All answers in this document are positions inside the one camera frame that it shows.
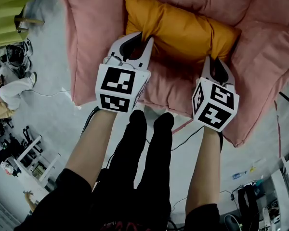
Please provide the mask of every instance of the pink cushion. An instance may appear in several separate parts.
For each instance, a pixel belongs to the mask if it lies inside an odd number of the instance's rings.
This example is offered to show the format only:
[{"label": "pink cushion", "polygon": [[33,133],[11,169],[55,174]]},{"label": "pink cushion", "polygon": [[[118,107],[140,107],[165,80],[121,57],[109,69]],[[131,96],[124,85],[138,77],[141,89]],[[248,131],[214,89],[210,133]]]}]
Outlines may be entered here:
[{"label": "pink cushion", "polygon": [[[127,14],[124,0],[62,1],[66,7],[72,98],[76,105],[81,105],[95,100],[98,66],[111,44],[124,33]],[[241,145],[289,78],[289,0],[160,1],[199,11],[226,24],[240,22],[242,38],[231,62],[240,104],[224,134],[234,146]],[[154,59],[149,69],[152,76],[143,102],[191,116],[191,96],[201,69]]]}]

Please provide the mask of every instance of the equipment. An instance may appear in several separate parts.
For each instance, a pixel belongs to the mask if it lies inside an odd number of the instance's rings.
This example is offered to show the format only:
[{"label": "equipment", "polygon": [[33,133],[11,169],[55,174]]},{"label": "equipment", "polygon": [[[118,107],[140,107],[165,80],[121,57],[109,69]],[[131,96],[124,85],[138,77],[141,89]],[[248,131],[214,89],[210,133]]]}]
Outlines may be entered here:
[{"label": "equipment", "polygon": [[115,41],[100,64],[95,94],[101,109],[128,113],[136,105],[151,76],[148,71],[153,38],[142,45],[142,32]]},{"label": "equipment", "polygon": [[192,96],[194,120],[220,132],[235,117],[238,103],[230,69],[219,58],[207,56]]}]

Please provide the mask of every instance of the person sitting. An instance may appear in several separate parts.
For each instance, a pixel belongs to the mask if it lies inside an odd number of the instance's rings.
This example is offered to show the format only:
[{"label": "person sitting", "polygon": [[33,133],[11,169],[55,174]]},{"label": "person sitting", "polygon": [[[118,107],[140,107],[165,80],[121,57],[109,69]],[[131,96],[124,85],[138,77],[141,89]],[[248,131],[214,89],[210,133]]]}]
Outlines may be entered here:
[{"label": "person sitting", "polygon": [[37,74],[34,72],[29,77],[16,79],[11,82],[6,82],[6,79],[11,79],[14,75],[8,67],[1,67],[0,70],[0,119],[12,116],[20,105],[19,94],[25,90],[30,90],[34,87]]}]

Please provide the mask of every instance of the white cable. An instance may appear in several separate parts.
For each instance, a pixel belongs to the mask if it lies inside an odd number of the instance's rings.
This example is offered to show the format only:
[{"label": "white cable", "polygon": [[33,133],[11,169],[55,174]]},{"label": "white cable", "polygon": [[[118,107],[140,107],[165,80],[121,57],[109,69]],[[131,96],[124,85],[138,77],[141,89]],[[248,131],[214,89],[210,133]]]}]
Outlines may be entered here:
[{"label": "white cable", "polygon": [[60,94],[60,93],[66,93],[66,92],[69,92],[69,91],[71,91],[71,90],[60,91],[60,92],[57,92],[57,93],[55,93],[55,94],[53,94],[53,95],[41,94],[41,93],[39,93],[39,92],[37,92],[37,91],[34,91],[34,90],[25,90],[25,91],[31,91],[31,92],[34,92],[34,93],[40,95],[40,96],[44,96],[44,97],[54,97],[54,96],[56,96],[56,95],[58,95],[58,94]]}]

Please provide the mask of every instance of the black and white marker cube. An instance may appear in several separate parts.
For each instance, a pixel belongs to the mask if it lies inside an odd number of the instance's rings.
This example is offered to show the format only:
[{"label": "black and white marker cube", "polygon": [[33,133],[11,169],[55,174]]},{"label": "black and white marker cube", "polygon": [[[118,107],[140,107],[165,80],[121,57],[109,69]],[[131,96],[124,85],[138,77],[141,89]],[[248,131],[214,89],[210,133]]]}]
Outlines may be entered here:
[{"label": "black and white marker cube", "polygon": [[192,96],[194,120],[222,131],[237,113],[239,96],[201,77]]},{"label": "black and white marker cube", "polygon": [[151,73],[128,68],[126,64],[114,66],[100,64],[95,94],[101,109],[131,112],[143,93]]}]

